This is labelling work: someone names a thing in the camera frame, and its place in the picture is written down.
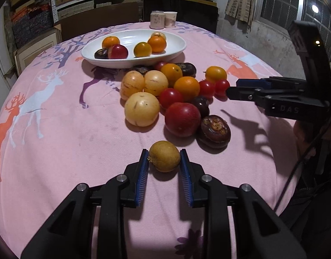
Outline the right hand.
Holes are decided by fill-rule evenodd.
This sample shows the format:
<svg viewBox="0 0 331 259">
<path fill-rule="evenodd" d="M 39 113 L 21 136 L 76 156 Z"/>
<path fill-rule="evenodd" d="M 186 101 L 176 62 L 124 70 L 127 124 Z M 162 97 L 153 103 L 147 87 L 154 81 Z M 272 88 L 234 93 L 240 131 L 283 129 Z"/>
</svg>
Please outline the right hand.
<svg viewBox="0 0 331 259">
<path fill-rule="evenodd" d="M 293 126 L 293 133 L 296 137 L 299 155 L 302 155 L 319 135 L 320 130 L 318 126 L 314 125 L 314 123 L 300 122 L 297 120 Z M 331 124 L 322 139 L 325 142 L 329 142 L 329 145 L 331 146 Z"/>
</svg>

